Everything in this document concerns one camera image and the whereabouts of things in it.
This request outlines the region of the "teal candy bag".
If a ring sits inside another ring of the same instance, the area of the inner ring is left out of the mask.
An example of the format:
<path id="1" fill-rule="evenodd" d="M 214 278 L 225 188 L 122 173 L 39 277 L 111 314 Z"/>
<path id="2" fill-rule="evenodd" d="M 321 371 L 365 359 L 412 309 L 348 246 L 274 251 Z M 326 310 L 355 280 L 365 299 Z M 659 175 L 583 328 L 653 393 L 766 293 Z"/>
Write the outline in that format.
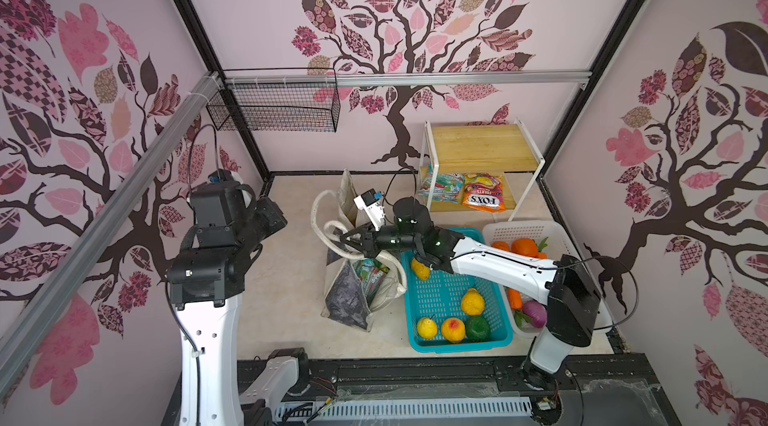
<path id="1" fill-rule="evenodd" d="M 354 271 L 361 281 L 366 301 L 370 304 L 390 269 L 380 261 L 364 258 L 354 263 Z"/>

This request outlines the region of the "beige canvas tote bag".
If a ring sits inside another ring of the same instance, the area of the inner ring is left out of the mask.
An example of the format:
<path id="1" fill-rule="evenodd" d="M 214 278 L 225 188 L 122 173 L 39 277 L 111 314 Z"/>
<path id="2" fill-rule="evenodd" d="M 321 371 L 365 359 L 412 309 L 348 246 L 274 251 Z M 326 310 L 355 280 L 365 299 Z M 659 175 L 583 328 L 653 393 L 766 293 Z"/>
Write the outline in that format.
<path id="1" fill-rule="evenodd" d="M 390 271 L 373 301 L 367 303 L 361 281 L 353 268 L 355 262 L 366 257 L 340 241 L 340 236 L 355 226 L 370 224 L 366 214 L 355 206 L 356 196 L 351 172 L 345 170 L 336 190 L 323 190 L 314 199 L 310 226 L 329 253 L 321 315 L 345 326 L 369 332 L 373 327 L 375 313 L 402 297 L 407 291 L 408 282 L 400 260 L 389 252 L 380 252 L 372 259 L 380 261 Z"/>

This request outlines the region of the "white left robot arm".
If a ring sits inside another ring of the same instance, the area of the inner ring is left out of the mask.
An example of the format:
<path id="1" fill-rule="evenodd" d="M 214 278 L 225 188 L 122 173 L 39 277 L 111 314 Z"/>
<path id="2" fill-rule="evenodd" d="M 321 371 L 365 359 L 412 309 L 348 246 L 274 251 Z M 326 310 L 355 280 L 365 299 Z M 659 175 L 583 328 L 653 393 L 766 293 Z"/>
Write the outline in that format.
<path id="1" fill-rule="evenodd" d="M 181 425 L 242 425 L 236 336 L 245 276 L 266 238 L 287 221 L 278 205 L 235 179 L 190 191 L 193 224 L 167 272 L 180 331 Z"/>

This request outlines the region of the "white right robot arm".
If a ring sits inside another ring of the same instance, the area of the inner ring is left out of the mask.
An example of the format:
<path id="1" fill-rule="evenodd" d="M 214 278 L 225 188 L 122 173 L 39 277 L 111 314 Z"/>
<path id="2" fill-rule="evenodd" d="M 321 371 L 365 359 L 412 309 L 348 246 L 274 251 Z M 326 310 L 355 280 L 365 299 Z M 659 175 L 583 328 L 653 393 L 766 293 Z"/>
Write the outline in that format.
<path id="1" fill-rule="evenodd" d="M 553 377 L 573 349 L 591 344 L 601 299 L 582 260 L 569 255 L 536 259 L 483 244 L 435 225 L 426 206 L 413 197 L 396 201 L 392 224 L 383 212 L 364 209 L 369 222 L 341 232 L 337 241 L 345 247 L 368 258 L 384 251 L 410 252 L 431 269 L 485 279 L 545 306 L 547 322 L 523 363 L 530 377 Z"/>

